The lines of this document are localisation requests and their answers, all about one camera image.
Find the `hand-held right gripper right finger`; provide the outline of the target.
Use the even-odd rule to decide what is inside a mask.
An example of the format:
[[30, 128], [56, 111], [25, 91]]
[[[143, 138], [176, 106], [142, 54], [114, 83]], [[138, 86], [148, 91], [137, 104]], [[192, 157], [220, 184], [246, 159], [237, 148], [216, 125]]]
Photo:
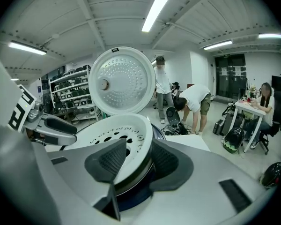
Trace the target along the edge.
[[265, 205], [265, 189], [220, 155], [157, 139], [150, 155], [148, 198], [121, 212], [123, 225], [245, 225]]

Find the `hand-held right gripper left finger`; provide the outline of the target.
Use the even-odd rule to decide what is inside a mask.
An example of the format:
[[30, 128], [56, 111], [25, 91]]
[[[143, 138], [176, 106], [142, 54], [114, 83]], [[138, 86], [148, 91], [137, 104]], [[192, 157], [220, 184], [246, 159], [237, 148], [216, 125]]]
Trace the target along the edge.
[[70, 189], [58, 205], [62, 225], [121, 225], [114, 180], [125, 158], [125, 139], [50, 153]]

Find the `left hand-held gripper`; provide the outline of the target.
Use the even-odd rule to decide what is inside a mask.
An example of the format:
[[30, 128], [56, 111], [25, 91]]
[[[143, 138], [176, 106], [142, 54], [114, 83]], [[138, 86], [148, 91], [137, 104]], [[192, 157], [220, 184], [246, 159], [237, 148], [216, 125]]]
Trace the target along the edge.
[[77, 141], [77, 127], [56, 116], [43, 116], [44, 104], [23, 85], [17, 85], [22, 95], [13, 110], [8, 127], [17, 132], [34, 130], [45, 144], [68, 146]]

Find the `white perforated steamer plate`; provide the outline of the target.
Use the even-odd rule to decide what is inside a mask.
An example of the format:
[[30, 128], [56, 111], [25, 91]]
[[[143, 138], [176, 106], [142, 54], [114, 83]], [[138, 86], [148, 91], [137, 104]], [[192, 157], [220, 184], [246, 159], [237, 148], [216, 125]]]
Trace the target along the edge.
[[72, 150], [92, 145], [100, 145], [114, 139], [125, 138], [130, 151], [114, 183], [127, 179], [145, 160], [153, 138], [150, 121], [139, 114], [114, 115], [100, 120], [77, 133], [77, 141], [64, 150]]

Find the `white shelf with black cases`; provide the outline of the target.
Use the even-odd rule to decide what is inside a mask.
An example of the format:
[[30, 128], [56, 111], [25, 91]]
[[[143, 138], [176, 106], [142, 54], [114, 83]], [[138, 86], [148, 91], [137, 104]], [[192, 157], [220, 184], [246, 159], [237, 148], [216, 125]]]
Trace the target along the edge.
[[71, 123], [99, 120], [100, 109], [92, 99], [89, 88], [90, 65], [70, 69], [49, 80], [53, 111]]

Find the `black green dome backpack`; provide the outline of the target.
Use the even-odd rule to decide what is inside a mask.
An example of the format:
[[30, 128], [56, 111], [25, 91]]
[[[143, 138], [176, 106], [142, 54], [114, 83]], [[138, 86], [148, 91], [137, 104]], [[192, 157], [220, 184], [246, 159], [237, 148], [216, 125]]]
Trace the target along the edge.
[[222, 144], [225, 150], [233, 154], [237, 152], [242, 145], [244, 139], [244, 131], [241, 127], [232, 128], [224, 137]]

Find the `small black hard case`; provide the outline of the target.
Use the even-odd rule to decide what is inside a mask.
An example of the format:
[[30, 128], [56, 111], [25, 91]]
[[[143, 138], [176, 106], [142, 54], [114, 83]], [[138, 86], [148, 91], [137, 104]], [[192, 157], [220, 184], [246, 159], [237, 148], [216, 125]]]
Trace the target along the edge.
[[219, 119], [219, 120], [215, 123], [214, 128], [213, 128], [213, 133], [214, 133], [215, 135], [219, 135], [219, 134], [222, 132], [223, 124], [224, 124], [224, 120], [222, 120], [222, 119]]

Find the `large black suitcase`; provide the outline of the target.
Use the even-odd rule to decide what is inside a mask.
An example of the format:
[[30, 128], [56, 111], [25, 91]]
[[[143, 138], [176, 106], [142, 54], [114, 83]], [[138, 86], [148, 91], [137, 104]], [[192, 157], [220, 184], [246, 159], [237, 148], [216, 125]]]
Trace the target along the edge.
[[229, 128], [231, 126], [233, 117], [234, 117], [233, 112], [229, 112], [229, 113], [226, 114], [224, 124], [223, 124], [223, 127], [222, 127], [222, 131], [221, 131], [221, 135], [226, 135], [229, 132]]

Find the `black round device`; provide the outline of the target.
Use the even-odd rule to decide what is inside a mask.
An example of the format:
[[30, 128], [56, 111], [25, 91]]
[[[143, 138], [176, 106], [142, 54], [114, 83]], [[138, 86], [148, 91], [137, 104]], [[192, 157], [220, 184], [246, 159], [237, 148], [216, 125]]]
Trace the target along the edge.
[[177, 125], [180, 122], [180, 116], [174, 107], [168, 107], [166, 110], [166, 117], [169, 125]]

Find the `white desk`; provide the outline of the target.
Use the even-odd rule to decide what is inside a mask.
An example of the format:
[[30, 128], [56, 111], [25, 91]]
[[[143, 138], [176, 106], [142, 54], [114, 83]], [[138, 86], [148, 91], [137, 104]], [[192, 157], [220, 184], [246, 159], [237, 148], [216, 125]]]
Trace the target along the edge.
[[233, 128], [234, 124], [235, 124], [235, 120], [236, 120], [236, 117], [237, 117], [237, 114], [238, 114], [238, 111], [246, 111], [246, 112], [249, 112], [249, 113], [252, 113], [253, 115], [256, 115], [258, 116], [258, 122], [257, 122], [257, 125], [253, 131], [253, 134], [249, 140], [249, 142], [247, 143], [247, 145], [244, 147], [244, 153], [246, 153], [248, 151], [248, 149], [250, 148], [254, 138], [256, 137], [256, 134], [259, 130], [259, 127], [260, 127], [260, 124], [262, 122], [262, 119], [263, 117], [266, 115], [266, 113], [263, 111], [263, 110], [260, 110], [260, 109], [257, 109], [257, 108], [254, 108], [252, 107], [251, 105], [249, 104], [246, 104], [246, 103], [240, 103], [240, 102], [236, 102], [235, 103], [235, 111], [234, 111], [234, 116], [233, 116], [233, 119], [232, 119], [232, 122], [231, 122], [231, 125], [230, 125], [230, 128], [229, 128], [229, 131]]

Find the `black office chair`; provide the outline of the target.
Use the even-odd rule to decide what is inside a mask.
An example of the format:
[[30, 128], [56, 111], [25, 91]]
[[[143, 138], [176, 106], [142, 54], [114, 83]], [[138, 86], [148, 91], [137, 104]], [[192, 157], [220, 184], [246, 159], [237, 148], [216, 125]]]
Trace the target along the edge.
[[281, 91], [274, 91], [274, 114], [273, 124], [268, 129], [261, 129], [259, 135], [259, 142], [265, 148], [265, 155], [268, 154], [269, 140], [268, 136], [274, 137], [281, 127]]

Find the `black double door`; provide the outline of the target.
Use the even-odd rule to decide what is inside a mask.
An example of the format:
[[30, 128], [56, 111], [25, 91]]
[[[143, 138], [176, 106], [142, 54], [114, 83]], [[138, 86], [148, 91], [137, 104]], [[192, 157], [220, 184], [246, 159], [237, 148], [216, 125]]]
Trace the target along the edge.
[[216, 95], [238, 100], [246, 88], [247, 72], [244, 54], [215, 57]]

